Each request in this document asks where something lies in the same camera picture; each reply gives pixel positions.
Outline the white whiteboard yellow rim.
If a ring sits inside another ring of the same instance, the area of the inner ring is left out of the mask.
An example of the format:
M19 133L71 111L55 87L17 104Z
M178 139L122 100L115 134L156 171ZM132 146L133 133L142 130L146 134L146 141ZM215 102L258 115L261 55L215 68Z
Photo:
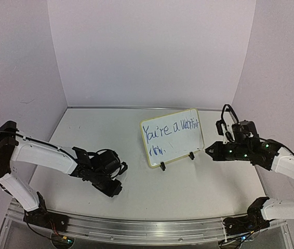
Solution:
M198 110L190 108L140 122L149 166L160 167L205 147Z

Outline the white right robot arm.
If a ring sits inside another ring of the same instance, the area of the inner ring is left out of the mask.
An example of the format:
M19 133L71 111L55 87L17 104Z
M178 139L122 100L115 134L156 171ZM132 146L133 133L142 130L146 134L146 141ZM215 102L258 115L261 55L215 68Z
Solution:
M278 141L261 138L254 122L234 123L232 131L229 131L225 121L218 120L216 127L224 140L206 148L206 154L213 161L247 161L294 180L294 152ZM246 219L254 224L294 219L294 201L257 198L248 208Z

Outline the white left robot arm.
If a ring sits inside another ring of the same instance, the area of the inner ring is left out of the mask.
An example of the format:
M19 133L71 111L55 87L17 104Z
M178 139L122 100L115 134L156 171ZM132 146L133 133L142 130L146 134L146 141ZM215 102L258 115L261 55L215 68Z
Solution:
M51 219L44 197L19 178L13 162L42 166L90 182L110 198L121 192L122 184L117 177L128 169L127 163L111 149L89 152L78 147L63 148L26 136L16 122L7 121L0 127L0 186L40 226Z

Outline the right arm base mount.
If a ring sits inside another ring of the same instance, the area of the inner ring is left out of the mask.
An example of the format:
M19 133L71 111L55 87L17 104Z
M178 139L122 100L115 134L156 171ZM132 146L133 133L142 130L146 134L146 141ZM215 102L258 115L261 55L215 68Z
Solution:
M227 236L255 232L270 226L270 221L265 220L262 214L257 212L244 216L227 217L222 223L225 226Z

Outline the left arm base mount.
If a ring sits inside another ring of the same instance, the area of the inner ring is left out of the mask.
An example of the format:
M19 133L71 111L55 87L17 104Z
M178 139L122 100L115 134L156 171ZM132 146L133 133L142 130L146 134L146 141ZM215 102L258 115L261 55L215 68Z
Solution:
M24 211L23 221L30 225L65 232L68 227L69 217L38 208L30 212Z

